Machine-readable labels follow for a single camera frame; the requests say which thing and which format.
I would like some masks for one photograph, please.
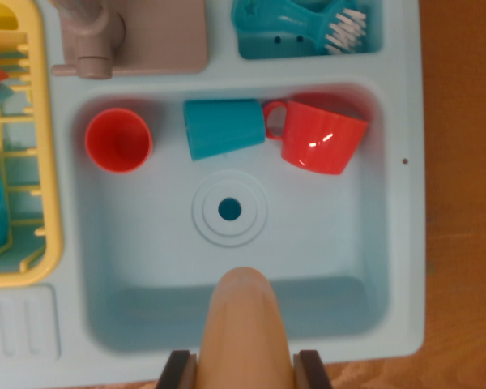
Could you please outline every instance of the faucet base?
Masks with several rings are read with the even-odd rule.
[[[113,53],[113,77],[197,73],[209,62],[205,0],[110,0],[126,36]],[[65,64],[56,76],[77,76],[75,36],[62,29]]]

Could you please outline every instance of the sink drain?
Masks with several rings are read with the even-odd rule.
[[[266,196],[248,174],[223,171],[210,176],[193,200],[193,219],[209,241],[227,247],[254,239],[266,223]]]

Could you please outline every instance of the toy sink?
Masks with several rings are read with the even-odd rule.
[[[52,66],[63,56],[59,20],[49,2],[37,3]],[[65,245],[50,276],[0,289],[0,388],[158,378],[171,350],[199,349],[211,292],[239,266],[271,280],[291,353],[317,349],[324,362],[335,362],[419,348],[425,235],[418,2],[363,3],[374,53],[244,59],[232,2],[207,0],[210,62],[201,73],[49,78]],[[184,101],[291,97],[370,122],[342,175],[289,165],[270,140],[190,159]],[[126,175],[100,170],[84,150],[87,124],[112,107],[143,117],[155,142],[147,163]],[[224,231],[206,238],[202,206],[214,188],[248,199],[242,211],[256,215],[237,242]]]

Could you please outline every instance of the yellow dish rack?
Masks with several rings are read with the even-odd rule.
[[[15,114],[3,112],[0,103],[0,179],[10,215],[8,242],[0,248],[0,262],[12,264],[5,271],[0,270],[2,288],[42,280],[58,265],[63,247],[45,37],[41,14],[33,0],[0,0],[0,67],[9,74],[9,86],[15,95],[23,93],[21,97],[26,100],[22,112]],[[7,149],[4,127],[29,122],[34,126],[36,146]],[[14,160],[21,166],[33,158],[37,160],[39,182],[12,184],[8,177],[9,161]],[[17,194],[39,196],[42,213],[33,218],[15,218],[11,196]],[[25,229],[32,230],[27,239]],[[16,230],[23,231],[21,239],[17,239]]]

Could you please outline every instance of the dish rack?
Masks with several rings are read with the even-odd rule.
[[[0,180],[10,217],[0,287],[42,280],[62,255],[42,26],[32,0],[0,0],[0,68],[15,93],[0,102]]]

